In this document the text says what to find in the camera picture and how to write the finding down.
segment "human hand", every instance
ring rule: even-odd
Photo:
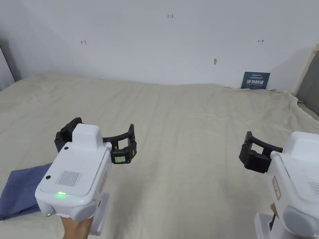
[[[271,210],[274,212],[274,214],[278,217],[278,212],[277,212],[277,209],[276,209],[276,206],[274,203],[272,203],[270,205],[270,208]],[[300,237],[300,239],[313,239],[312,237]]]
[[[63,239],[87,239],[89,236],[93,217],[81,222],[69,217],[61,217],[61,220],[65,231]]]

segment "mattress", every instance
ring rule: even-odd
[[[52,162],[55,133],[75,117],[103,137],[135,125],[137,155],[114,165],[103,189],[113,203],[100,238],[114,239],[255,238],[254,216],[271,213],[272,199],[263,175],[238,159],[246,131],[281,147],[293,131],[319,134],[287,92],[37,75],[0,92],[0,190],[12,170]],[[58,216],[41,213],[3,221],[0,231],[64,234]]]

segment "label sticker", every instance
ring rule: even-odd
[[[122,156],[122,157],[115,157],[115,162],[116,162],[116,163],[122,163],[122,162],[125,162],[125,156]]]
[[[103,186],[104,186],[104,183],[105,183],[107,177],[108,177],[108,172],[105,171],[103,180],[102,180],[101,185],[100,185],[100,193],[102,192],[102,189],[103,189]]]
[[[276,196],[277,196],[277,200],[279,200],[281,198],[281,192],[280,192],[280,189],[279,189],[279,186],[278,186],[278,182],[277,182],[276,176],[274,176],[273,179],[272,179],[272,185],[274,186],[274,190],[275,190],[275,193],[276,193]]]

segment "white handheld gripper device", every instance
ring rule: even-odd
[[[253,143],[262,154],[251,150]],[[293,132],[279,148],[248,131],[239,159],[265,174],[278,213],[256,215],[258,239],[319,238],[319,135]]]
[[[118,142],[128,139],[119,149]],[[125,134],[102,138],[99,127],[75,118],[56,134],[59,152],[35,191],[42,213],[49,217],[93,218],[90,235],[101,235],[110,194],[102,193],[112,163],[130,163],[136,155],[134,125]]]

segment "white wall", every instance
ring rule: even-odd
[[[240,87],[245,71],[259,71],[271,73],[268,89],[293,92],[319,42],[318,9],[318,0],[4,0],[0,39],[22,78],[49,70]]]
[[[14,80],[7,64],[7,61],[2,54],[0,49],[0,91],[7,88],[9,85],[13,84]]]

